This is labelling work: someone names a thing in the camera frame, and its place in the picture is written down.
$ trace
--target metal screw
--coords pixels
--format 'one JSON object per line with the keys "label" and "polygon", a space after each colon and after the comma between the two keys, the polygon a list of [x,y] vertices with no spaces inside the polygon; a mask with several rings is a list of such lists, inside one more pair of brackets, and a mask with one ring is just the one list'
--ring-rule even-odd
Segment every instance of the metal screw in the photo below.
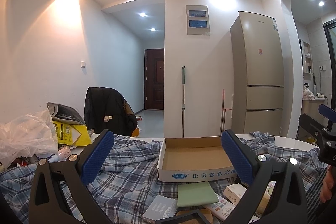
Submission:
{"label": "metal screw", "polygon": [[261,154],[261,155],[258,156],[258,160],[260,160],[260,161],[266,161],[267,158],[266,158],[265,155]]}
{"label": "metal screw", "polygon": [[47,160],[45,158],[40,159],[39,165],[46,164]]}
{"label": "metal screw", "polygon": [[289,162],[290,162],[291,164],[293,164],[293,165],[296,165],[296,164],[297,164],[297,160],[294,159],[294,158],[290,158],[290,159],[289,159]]}
{"label": "metal screw", "polygon": [[73,155],[70,155],[69,160],[70,161],[75,161],[75,160],[77,160],[77,158],[78,158],[78,156],[73,154]]}

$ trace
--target baseboard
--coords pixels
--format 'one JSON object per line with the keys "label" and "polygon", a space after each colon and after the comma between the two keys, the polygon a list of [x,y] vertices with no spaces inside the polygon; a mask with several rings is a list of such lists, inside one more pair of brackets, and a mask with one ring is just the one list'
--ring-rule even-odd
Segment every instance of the baseboard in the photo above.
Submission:
{"label": "baseboard", "polygon": [[139,110],[138,112],[135,112],[134,114],[136,115],[136,114],[139,114],[140,112],[142,112],[142,111],[144,111],[145,110],[145,108],[142,108],[142,110]]}

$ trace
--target human hand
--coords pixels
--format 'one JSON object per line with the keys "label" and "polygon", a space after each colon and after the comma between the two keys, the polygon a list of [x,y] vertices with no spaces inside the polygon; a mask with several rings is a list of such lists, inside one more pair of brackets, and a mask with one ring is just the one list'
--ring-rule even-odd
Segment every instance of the human hand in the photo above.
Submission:
{"label": "human hand", "polygon": [[323,180],[323,185],[320,193],[320,200],[322,203],[325,203],[327,200],[330,200],[333,196],[331,189],[334,187],[334,178],[331,173],[332,166],[328,165],[327,173]]}

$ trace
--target refrigerator door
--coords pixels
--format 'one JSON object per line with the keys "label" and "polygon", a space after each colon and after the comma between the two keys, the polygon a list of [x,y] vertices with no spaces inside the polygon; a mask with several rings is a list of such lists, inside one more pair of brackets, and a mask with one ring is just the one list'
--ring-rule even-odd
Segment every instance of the refrigerator door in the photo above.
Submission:
{"label": "refrigerator door", "polygon": [[276,109],[284,106],[284,88],[269,86],[248,86],[246,109]]}
{"label": "refrigerator door", "polygon": [[248,85],[284,85],[280,38],[271,17],[239,12],[244,33]]}
{"label": "refrigerator door", "polygon": [[260,131],[278,136],[281,130],[282,109],[247,111],[244,133]]}

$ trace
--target yellow bag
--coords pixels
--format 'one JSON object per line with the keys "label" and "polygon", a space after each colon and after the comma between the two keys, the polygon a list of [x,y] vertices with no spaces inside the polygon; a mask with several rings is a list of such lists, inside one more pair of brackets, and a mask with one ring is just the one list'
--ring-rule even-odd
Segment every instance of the yellow bag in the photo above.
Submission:
{"label": "yellow bag", "polygon": [[86,146],[91,139],[85,125],[67,124],[53,121],[56,127],[58,143],[66,145]]}

